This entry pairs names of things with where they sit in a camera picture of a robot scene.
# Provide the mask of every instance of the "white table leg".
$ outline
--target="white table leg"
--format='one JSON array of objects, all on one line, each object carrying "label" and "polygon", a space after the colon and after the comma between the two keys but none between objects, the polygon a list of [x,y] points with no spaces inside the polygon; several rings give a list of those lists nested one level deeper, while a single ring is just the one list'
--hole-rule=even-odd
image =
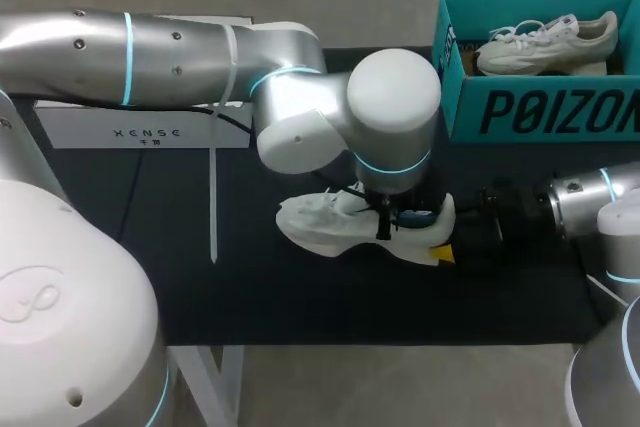
[{"label": "white table leg", "polygon": [[237,427],[243,347],[227,354],[228,377],[218,371],[209,347],[170,347],[207,427]]},{"label": "white table leg", "polygon": [[216,115],[211,116],[211,145],[209,146],[209,229],[211,261],[215,264],[218,260],[218,205],[217,205],[217,164],[216,164],[216,140],[215,129],[218,122]]},{"label": "white table leg", "polygon": [[231,413],[237,419],[240,413],[240,395],[242,391],[242,368],[244,366],[244,345],[226,346],[222,351],[220,367],[224,391]]}]

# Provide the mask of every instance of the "black table surface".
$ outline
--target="black table surface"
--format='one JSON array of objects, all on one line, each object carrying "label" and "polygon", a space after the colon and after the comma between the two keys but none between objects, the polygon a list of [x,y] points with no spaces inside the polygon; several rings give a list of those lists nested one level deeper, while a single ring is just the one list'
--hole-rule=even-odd
[{"label": "black table surface", "polygon": [[[374,50],[329,49],[328,68],[350,70]],[[429,58],[428,48],[414,50]],[[525,185],[628,162],[637,149],[451,144],[441,122],[432,162],[447,190],[468,198],[495,177]],[[217,152],[215,264],[207,150],[45,151],[76,208],[144,267],[173,345],[584,342],[601,328],[565,249],[532,247],[490,276],[410,264],[375,245],[337,259],[304,251],[279,232],[275,214],[284,199],[326,186],[269,171],[254,149]],[[352,171],[347,156],[326,169],[345,182]]]}]

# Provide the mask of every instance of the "cardboard box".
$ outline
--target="cardboard box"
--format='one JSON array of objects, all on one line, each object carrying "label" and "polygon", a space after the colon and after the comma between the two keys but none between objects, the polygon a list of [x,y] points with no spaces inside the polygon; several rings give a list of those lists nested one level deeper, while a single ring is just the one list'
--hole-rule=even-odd
[{"label": "cardboard box", "polygon": [[[474,77],[461,52],[489,31],[575,14],[618,16],[621,75]],[[640,140],[640,0],[440,0],[432,62],[455,142]]]}]

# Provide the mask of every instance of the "blue led ring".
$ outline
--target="blue led ring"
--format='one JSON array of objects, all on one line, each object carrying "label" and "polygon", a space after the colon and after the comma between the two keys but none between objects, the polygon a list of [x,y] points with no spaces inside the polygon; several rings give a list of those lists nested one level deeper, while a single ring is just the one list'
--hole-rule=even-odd
[{"label": "blue led ring", "polygon": [[607,184],[607,188],[609,189],[609,195],[611,196],[611,202],[615,202],[618,200],[618,195],[616,194],[615,189],[613,188],[613,182],[611,182],[611,177],[609,177],[609,172],[607,172],[606,168],[600,169],[600,173],[602,174],[602,178],[604,179],[604,183]]},{"label": "blue led ring", "polygon": [[636,386],[636,390],[640,393],[640,377],[638,377],[636,367],[635,365],[633,365],[633,359],[631,358],[628,339],[629,315],[631,314],[631,309],[633,309],[637,302],[638,299],[636,299],[633,304],[629,306],[627,312],[624,314],[624,320],[622,321],[622,353],[624,355],[624,361],[627,364],[627,369],[629,370],[629,375],[631,375],[631,379]]},{"label": "blue led ring", "polygon": [[629,279],[626,277],[618,277],[617,275],[613,275],[609,271],[607,271],[607,277],[609,277],[611,280],[615,280],[616,282],[622,282],[623,284],[640,284],[640,279]]},{"label": "blue led ring", "polygon": [[131,84],[133,82],[133,26],[131,25],[131,15],[124,13],[124,23],[127,29],[127,66],[124,81],[124,95],[122,105],[129,105],[131,98]]},{"label": "blue led ring", "polygon": [[158,414],[160,413],[160,409],[162,409],[162,405],[167,399],[167,393],[169,392],[169,366],[167,365],[167,378],[164,381],[164,389],[162,391],[162,395],[160,396],[160,401],[156,407],[156,410],[153,412],[153,415],[149,419],[149,422],[146,423],[145,427],[151,427],[153,423],[156,421]]},{"label": "blue led ring", "polygon": [[371,170],[373,172],[377,172],[378,174],[385,174],[385,175],[398,175],[398,174],[406,174],[407,172],[411,172],[415,168],[419,167],[420,164],[422,164],[425,160],[427,160],[429,158],[429,156],[431,155],[431,151],[427,152],[424,155],[424,157],[422,157],[418,162],[416,162],[411,167],[407,167],[406,169],[402,169],[402,170],[382,170],[382,169],[378,169],[377,167],[374,167],[373,165],[368,164],[367,162],[362,160],[362,158],[358,154],[356,154],[355,152],[353,153],[353,155],[355,156],[356,159],[358,159],[358,162],[360,162],[367,169],[369,169],[369,170]]},{"label": "blue led ring", "polygon": [[309,67],[282,67],[280,69],[274,70],[273,72],[269,72],[267,75],[263,76],[260,80],[253,84],[251,90],[249,91],[249,97],[253,95],[256,89],[267,79],[271,77],[276,77],[281,74],[289,74],[292,72],[304,72],[306,74],[320,74],[321,72],[316,69],[310,69]]}]

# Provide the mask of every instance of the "white sneaker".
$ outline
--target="white sneaker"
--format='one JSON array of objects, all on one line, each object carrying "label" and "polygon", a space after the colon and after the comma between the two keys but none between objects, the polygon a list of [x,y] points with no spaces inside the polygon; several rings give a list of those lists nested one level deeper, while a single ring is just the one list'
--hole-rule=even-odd
[{"label": "white sneaker", "polygon": [[[540,25],[518,34],[520,27]],[[544,25],[525,20],[516,27],[491,31],[489,43],[476,51],[474,68],[485,75],[538,75],[571,72],[576,66],[604,62],[618,43],[618,18],[607,12],[598,20],[578,21],[565,15]]]},{"label": "white sneaker", "polygon": [[[363,191],[357,183],[354,190]],[[292,242],[325,257],[337,257],[359,244],[378,244],[394,256],[417,264],[437,265],[430,248],[445,244],[455,223],[453,197],[447,194],[442,212],[430,227],[391,226],[391,240],[378,240],[378,213],[362,198],[344,191],[308,194],[287,199],[276,224]]]}]

